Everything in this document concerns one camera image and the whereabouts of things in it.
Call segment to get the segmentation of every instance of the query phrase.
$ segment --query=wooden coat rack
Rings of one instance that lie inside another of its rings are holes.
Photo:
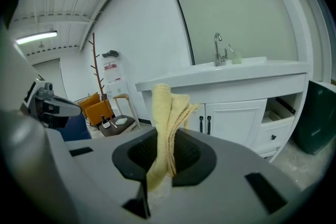
[[[92,33],[92,42],[89,41],[89,43],[91,43],[92,46],[93,46],[93,60],[95,62],[94,66],[91,66],[91,67],[94,68],[95,71],[96,71],[96,73],[94,73],[94,75],[97,77],[97,80],[98,80],[98,85],[99,85],[99,89],[100,89],[101,98],[102,98],[102,100],[103,100],[103,102],[105,104],[105,107],[107,109],[107,115],[109,115],[110,119],[112,120],[112,115],[113,114],[110,114],[110,110],[109,110],[109,108],[107,106],[106,98],[105,98],[105,95],[103,93],[103,88],[104,88],[105,85],[101,86],[101,82],[103,81],[104,78],[102,78],[102,79],[99,78],[99,72],[98,72],[98,67],[97,67],[97,57],[100,54],[96,55],[96,46],[94,44],[95,43],[95,34],[94,33]]]

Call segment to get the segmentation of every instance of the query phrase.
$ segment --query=green trash bin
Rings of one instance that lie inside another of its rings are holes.
[[[306,102],[293,132],[295,143],[308,154],[323,149],[336,135],[336,86],[309,81]]]

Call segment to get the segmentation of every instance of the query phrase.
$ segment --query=chrome faucet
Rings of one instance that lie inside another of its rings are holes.
[[[215,66],[219,67],[222,65],[222,62],[225,62],[225,59],[227,59],[227,50],[225,48],[225,56],[221,56],[218,52],[218,45],[217,42],[222,41],[222,37],[220,33],[215,34],[215,48],[216,48],[216,54],[215,54]]]

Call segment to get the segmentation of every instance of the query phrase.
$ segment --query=orange chair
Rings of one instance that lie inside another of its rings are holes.
[[[100,101],[97,92],[84,101],[78,102],[78,104],[83,110],[84,117],[88,119],[92,125],[99,124],[102,121],[102,115],[104,115],[106,119],[114,115],[109,100],[106,100],[107,109],[104,102]]]

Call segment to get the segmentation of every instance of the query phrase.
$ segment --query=ceiling light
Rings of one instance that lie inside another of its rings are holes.
[[[40,39],[44,39],[48,37],[56,37],[56,36],[57,36],[57,31],[48,31],[48,32],[43,32],[43,33],[38,33],[38,34],[33,34],[30,36],[18,38],[16,40],[16,43],[21,45],[21,44],[28,43],[31,41],[40,40]]]

